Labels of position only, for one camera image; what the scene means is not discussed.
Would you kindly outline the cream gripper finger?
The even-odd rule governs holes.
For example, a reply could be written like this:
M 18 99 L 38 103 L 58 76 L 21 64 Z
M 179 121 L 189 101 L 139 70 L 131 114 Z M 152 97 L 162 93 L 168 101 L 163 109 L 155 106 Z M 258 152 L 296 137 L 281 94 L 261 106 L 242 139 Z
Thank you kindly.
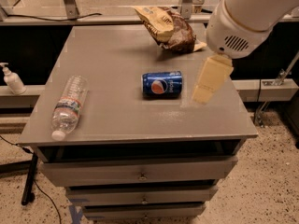
M 227 56 L 214 54 L 207 57 L 196 79 L 192 99 L 207 104 L 233 70 L 232 60 Z

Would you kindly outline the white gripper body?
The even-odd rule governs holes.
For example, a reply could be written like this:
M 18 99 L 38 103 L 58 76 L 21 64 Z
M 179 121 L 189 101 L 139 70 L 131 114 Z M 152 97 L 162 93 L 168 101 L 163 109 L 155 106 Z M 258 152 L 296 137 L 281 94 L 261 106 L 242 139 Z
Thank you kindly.
M 270 35 L 272 27 L 255 30 L 236 21 L 225 0 L 220 0 L 206 28 L 206 42 L 211 50 L 231 59 L 249 56 Z

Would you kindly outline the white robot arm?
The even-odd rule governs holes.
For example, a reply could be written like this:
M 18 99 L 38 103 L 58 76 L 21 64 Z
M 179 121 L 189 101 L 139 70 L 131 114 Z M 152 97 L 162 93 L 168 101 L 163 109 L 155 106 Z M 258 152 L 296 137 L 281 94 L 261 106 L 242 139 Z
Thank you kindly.
M 233 72 L 233 59 L 249 56 L 299 0 L 220 0 L 207 28 L 206 43 L 213 54 L 205 59 L 192 99 L 207 104 Z

